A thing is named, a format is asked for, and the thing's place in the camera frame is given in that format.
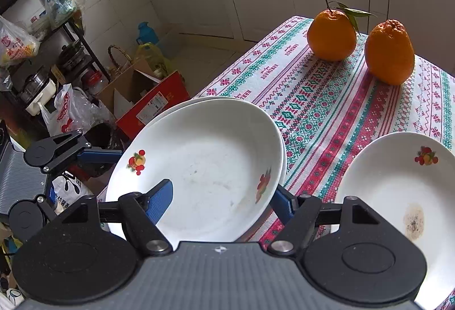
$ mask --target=fruit stem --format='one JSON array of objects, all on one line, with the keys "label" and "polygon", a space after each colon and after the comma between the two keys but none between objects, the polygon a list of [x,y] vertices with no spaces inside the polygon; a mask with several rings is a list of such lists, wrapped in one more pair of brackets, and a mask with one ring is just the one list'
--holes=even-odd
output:
[{"label": "fruit stem", "polygon": [[328,2],[327,2],[327,0],[325,0],[325,3],[327,4],[327,9],[329,9],[330,13],[332,14],[332,13],[333,13],[333,11],[331,10],[330,6],[328,5]]}]

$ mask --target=gray ribbed surface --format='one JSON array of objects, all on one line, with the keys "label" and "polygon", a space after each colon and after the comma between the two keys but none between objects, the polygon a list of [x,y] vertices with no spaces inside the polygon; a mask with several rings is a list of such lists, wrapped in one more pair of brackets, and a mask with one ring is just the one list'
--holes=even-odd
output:
[{"label": "gray ribbed surface", "polygon": [[[218,253],[219,247],[227,250]],[[26,300],[19,310],[347,310],[324,297],[288,259],[264,253],[259,244],[181,243],[177,252],[147,259],[116,293],[90,304],[51,306]],[[388,307],[416,310],[412,303]]]},{"label": "gray ribbed surface", "polygon": [[39,168],[27,165],[24,153],[13,149],[11,143],[0,160],[0,177],[0,214],[7,215],[19,200],[33,200],[45,192],[46,175]]}]

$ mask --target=patterned tablecloth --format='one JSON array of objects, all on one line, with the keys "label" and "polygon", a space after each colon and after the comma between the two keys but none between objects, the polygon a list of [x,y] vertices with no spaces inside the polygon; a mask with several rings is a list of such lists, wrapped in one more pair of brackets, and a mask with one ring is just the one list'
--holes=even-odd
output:
[{"label": "patterned tablecloth", "polygon": [[[363,34],[344,62],[322,61],[307,43],[311,21],[285,21],[197,95],[245,99],[270,114],[286,144],[287,190],[333,202],[353,158],[391,132],[424,133],[454,149],[453,77],[416,56],[406,83],[388,86],[368,73]],[[282,227],[272,213],[250,240],[266,246]],[[454,303],[455,290],[438,310]]]}]

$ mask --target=stain on plate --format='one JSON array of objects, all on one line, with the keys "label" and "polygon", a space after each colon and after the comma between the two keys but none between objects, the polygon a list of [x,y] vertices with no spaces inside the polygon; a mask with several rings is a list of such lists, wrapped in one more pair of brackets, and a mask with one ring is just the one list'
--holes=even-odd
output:
[{"label": "stain on plate", "polygon": [[404,213],[404,235],[415,241],[424,233],[424,210],[418,203],[412,203]]}]

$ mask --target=red lid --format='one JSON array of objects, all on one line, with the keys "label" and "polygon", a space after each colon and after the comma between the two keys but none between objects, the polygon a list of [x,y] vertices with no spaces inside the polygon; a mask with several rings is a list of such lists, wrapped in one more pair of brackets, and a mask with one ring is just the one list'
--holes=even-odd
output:
[{"label": "red lid", "polygon": [[90,77],[88,78],[87,80],[87,86],[89,87],[92,87],[94,86],[95,84],[97,84],[101,78],[102,78],[102,74],[99,70],[95,71],[92,75],[90,75]]}]

